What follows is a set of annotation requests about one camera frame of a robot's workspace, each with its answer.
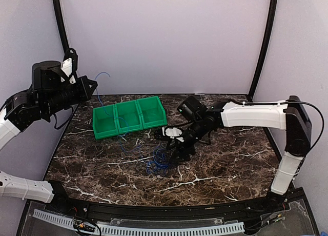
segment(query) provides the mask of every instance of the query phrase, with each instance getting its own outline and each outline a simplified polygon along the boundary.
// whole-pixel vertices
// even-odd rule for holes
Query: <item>green divided tray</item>
[[[144,129],[168,124],[165,110],[159,97],[153,96],[145,99],[138,99],[137,102],[141,111],[141,120]]]
[[[105,137],[117,136],[118,125],[116,105],[108,105],[93,109],[93,132],[97,140]]]
[[[93,109],[93,131],[97,140],[167,125],[159,97],[147,97]]]

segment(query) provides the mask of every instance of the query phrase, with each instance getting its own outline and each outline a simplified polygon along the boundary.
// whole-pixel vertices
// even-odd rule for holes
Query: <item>marble table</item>
[[[101,96],[105,105],[151,95]],[[186,122],[176,110],[188,95],[158,95],[169,125]],[[226,99],[246,100],[244,95],[199,95],[207,106]],[[71,198],[141,206],[186,206],[241,201],[264,196],[278,167],[278,160],[262,128],[219,129],[210,146],[197,144],[191,161],[148,174],[147,162],[159,141],[157,128],[129,133],[123,146],[117,137],[96,140],[92,130],[96,96],[81,104],[69,123],[50,164],[46,180],[62,181]]]

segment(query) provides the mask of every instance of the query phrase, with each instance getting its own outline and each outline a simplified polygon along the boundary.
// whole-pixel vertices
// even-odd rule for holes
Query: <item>brown marble surface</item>
[[[101,96],[105,105],[151,95]],[[187,95],[160,95],[168,124],[185,122],[176,110]],[[238,95],[201,95],[202,103]],[[165,176],[147,174],[159,141],[154,130],[129,133],[123,145],[140,149],[125,153],[117,137],[96,140],[92,130],[96,96],[81,104],[61,140],[47,173],[47,180],[62,181],[72,198],[123,205],[184,206],[240,201],[264,196],[274,177],[278,160],[262,128],[219,129],[211,146],[197,144],[190,162],[171,169]]]

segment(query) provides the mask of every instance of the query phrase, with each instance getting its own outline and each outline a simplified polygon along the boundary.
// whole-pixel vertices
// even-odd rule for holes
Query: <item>tangled blue cord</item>
[[[169,159],[166,149],[162,145],[158,145],[153,150],[153,161],[147,162],[146,172],[148,174],[164,173],[164,176],[169,169]]]
[[[95,78],[94,80],[96,81],[96,80],[98,79],[98,77],[99,77],[100,75],[102,75],[102,74],[106,74],[109,78],[111,77],[109,73],[107,73],[107,72],[101,72],[101,73],[99,73],[99,74],[96,76],[96,78]],[[106,110],[106,108],[105,108],[103,102],[102,102],[101,99],[100,99],[100,96],[99,96],[99,93],[98,93],[98,89],[97,89],[97,88],[96,88],[96,92],[97,92],[98,100],[99,100],[99,102],[100,102],[102,108],[104,109],[105,114],[108,115],[108,116],[111,117],[111,118],[114,118],[114,119],[120,119],[120,120],[124,121],[124,122],[125,122],[125,125],[126,125],[127,128],[128,128],[128,131],[127,131],[125,134],[123,134],[123,135],[118,135],[118,136],[117,136],[117,142],[119,143],[119,145],[120,145],[122,151],[123,151],[124,153],[130,153],[130,152],[134,152],[135,150],[138,149],[138,150],[139,150],[139,153],[141,153],[141,144],[137,145],[137,147],[133,148],[132,150],[128,150],[128,149],[126,149],[126,148],[123,146],[122,142],[120,141],[120,138],[121,138],[121,139],[125,139],[124,137],[130,132],[129,124],[128,124],[127,121],[124,120],[122,117],[114,117],[114,116],[108,114],[108,112],[107,112],[107,110]]]

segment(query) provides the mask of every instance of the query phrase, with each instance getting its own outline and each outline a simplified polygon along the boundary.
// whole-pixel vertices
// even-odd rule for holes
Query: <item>black pole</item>
[[[64,50],[64,54],[65,54],[66,51],[70,48],[70,46],[68,44],[67,35],[66,35],[66,31],[65,31],[63,14],[61,12],[62,9],[60,7],[60,0],[52,0],[52,2],[53,2],[53,8],[55,10],[61,45],[63,46],[63,50]]]
[[[275,13],[276,13],[276,7],[277,7],[277,0],[270,0],[268,19],[266,21],[266,27],[265,27],[262,47],[261,47],[261,51],[260,51],[260,56],[258,58],[258,62],[256,65],[251,88],[248,93],[248,96],[251,98],[253,98],[255,91],[256,91],[257,84],[260,80],[263,64],[265,61],[265,56],[267,54],[266,52],[267,52],[268,46],[269,46],[271,31],[272,31],[272,27],[273,27],[273,21],[274,21]]]

